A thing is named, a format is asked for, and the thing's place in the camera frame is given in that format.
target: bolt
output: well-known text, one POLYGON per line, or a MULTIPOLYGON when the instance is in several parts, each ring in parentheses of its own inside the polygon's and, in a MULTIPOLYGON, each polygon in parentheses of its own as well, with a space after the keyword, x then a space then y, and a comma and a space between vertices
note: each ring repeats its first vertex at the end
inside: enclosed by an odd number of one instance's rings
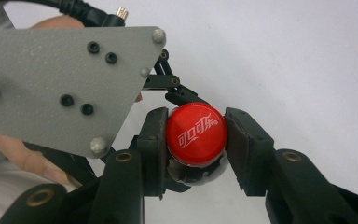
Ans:
POLYGON ((105 56, 107 63, 116 63, 117 62, 117 55, 114 52, 109 52, 105 56))
POLYGON ((74 104, 74 98, 69 94, 64 94, 60 97, 60 104, 69 107, 74 104))
POLYGON ((153 41, 155 43, 160 44, 160 43, 164 42, 164 40, 165 40, 165 37, 166 37, 165 31, 163 31, 161 29, 154 30, 152 37, 153 37, 153 41))
POLYGON ((96 54, 96 53, 100 52, 100 45, 95 41, 91 41, 87 45, 87 50, 90 53, 96 54))
POLYGON ((141 77, 148 77, 152 70, 150 68, 141 69, 141 77))
POLYGON ((177 78, 173 78, 172 79, 172 84, 173 85, 176 85, 176 84, 178 84, 179 83, 179 80, 177 79, 177 78))
POLYGON ((102 137, 94 138, 89 143, 89 148, 95 154, 102 153, 106 151, 106 140, 104 140, 102 137))
POLYGON ((94 113, 94 106, 92 106, 91 104, 83 104, 80 107, 81 113, 84 115, 91 115, 92 113, 94 113))

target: black joint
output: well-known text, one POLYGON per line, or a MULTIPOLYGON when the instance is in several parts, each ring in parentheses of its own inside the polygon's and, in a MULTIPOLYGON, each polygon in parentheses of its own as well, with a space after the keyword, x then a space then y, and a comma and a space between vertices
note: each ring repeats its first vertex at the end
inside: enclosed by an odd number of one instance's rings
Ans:
POLYGON ((158 60, 160 62, 167 61, 170 58, 170 54, 166 49, 163 49, 162 52, 159 54, 158 60))
POLYGON ((172 84, 173 84, 173 85, 179 84, 179 79, 176 78, 176 77, 174 77, 174 78, 172 79, 172 84))
POLYGON ((74 98, 69 94, 64 94, 60 97, 60 104, 64 107, 69 107, 75 103, 74 98))
POLYGON ((105 56, 107 63, 116 63, 117 62, 117 55, 113 52, 109 52, 105 56))
POLYGON ((88 116, 94 113, 94 106, 91 104, 83 104, 80 108, 81 113, 88 116))
POLYGON ((96 54, 96 53, 100 52, 100 45, 95 41, 91 41, 87 45, 87 50, 90 53, 96 54))

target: silver rivet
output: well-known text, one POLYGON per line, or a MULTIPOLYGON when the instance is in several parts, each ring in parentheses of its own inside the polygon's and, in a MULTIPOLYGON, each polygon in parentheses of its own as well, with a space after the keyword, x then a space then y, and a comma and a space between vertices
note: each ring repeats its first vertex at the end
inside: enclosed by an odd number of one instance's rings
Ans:
POLYGON ((161 29, 157 29, 155 31, 153 31, 153 41, 155 43, 162 43, 165 40, 165 31, 161 30, 161 29))
POLYGON ((141 77, 148 77, 152 70, 150 68, 141 69, 141 77))
POLYGON ((102 153, 106 150, 106 140, 101 137, 97 137, 91 140, 89 148, 95 154, 102 153))

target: red bottle cap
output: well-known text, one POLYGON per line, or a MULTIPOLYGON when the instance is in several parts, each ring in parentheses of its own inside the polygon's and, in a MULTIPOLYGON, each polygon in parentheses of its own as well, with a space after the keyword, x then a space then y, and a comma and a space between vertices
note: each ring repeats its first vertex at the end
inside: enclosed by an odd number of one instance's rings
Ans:
POLYGON ((210 105, 182 105, 168 119, 168 148, 183 164, 200 166, 213 162, 222 153, 226 141, 226 121, 210 105))

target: white background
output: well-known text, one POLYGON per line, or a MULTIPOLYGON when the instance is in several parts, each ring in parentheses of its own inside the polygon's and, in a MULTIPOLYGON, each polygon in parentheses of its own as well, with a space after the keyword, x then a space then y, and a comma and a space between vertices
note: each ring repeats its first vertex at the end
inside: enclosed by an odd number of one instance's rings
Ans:
MULTIPOLYGON (((108 1, 130 12, 127 26, 156 25, 168 35, 173 72, 224 114, 250 113, 276 148, 301 151, 326 178, 358 193, 358 0, 108 1)), ((58 15, 54 8, 10 3, 18 28, 58 15)), ((173 105, 143 92, 116 148, 139 133, 148 111, 173 105)), ((240 192, 230 167, 213 183, 164 199, 146 199, 146 223, 269 223, 264 198, 240 192)))

